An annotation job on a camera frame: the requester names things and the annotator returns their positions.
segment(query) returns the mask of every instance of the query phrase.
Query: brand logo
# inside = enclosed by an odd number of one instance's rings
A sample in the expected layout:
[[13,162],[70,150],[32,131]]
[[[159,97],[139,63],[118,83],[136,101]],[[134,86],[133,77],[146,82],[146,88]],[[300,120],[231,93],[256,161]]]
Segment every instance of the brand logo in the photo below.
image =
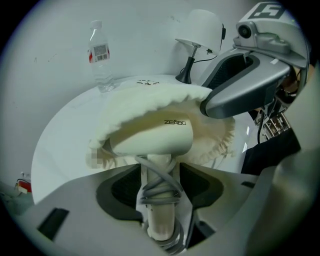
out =
[[261,3],[248,19],[279,19],[284,14],[285,8],[276,3]]
[[164,120],[165,125],[179,125],[185,126],[187,123],[185,121],[177,121],[177,120]]

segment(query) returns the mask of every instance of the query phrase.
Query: wall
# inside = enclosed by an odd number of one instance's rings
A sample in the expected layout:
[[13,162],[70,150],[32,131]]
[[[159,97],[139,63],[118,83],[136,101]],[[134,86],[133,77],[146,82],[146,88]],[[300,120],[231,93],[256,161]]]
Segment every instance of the wall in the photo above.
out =
[[[11,37],[0,69],[0,179],[14,185],[30,173],[37,141],[68,101],[94,86],[87,57],[90,21],[102,20],[116,78],[177,74],[191,48],[174,40],[193,9],[216,13],[226,27],[222,52],[230,49],[236,23],[252,0],[47,0]],[[207,59],[200,51],[196,60]],[[207,62],[195,64],[196,80]]]

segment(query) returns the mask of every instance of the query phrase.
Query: white round table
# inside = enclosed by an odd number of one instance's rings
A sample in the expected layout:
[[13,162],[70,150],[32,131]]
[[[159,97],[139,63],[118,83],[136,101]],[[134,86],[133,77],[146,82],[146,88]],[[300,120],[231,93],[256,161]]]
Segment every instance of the white round table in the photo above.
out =
[[[101,94],[95,87],[66,104],[48,123],[34,151],[31,186],[35,204],[68,181],[100,172],[89,170],[85,163],[88,143],[93,137],[100,110],[113,92],[125,89],[121,84],[137,79],[180,83],[173,75],[132,76],[117,80],[120,86],[113,91]],[[255,124],[248,113],[237,115],[234,119],[235,138],[230,148],[235,151],[235,156],[228,156],[223,161],[222,157],[218,157],[204,166],[241,172]]]

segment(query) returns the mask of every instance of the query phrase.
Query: bottle label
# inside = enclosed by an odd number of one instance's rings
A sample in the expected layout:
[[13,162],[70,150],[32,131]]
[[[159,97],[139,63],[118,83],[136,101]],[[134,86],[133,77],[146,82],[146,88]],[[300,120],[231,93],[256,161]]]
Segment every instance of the bottle label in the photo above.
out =
[[92,47],[89,50],[89,62],[95,63],[110,59],[109,47],[107,44],[101,44]]

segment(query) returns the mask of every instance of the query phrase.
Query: clear plastic bottle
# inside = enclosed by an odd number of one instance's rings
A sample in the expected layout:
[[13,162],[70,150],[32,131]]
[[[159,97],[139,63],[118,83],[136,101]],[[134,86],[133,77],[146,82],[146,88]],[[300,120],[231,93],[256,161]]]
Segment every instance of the clear plastic bottle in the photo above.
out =
[[101,93],[115,88],[114,78],[110,70],[110,52],[107,38],[102,33],[102,21],[91,22],[92,36],[89,41],[89,61],[95,83]]

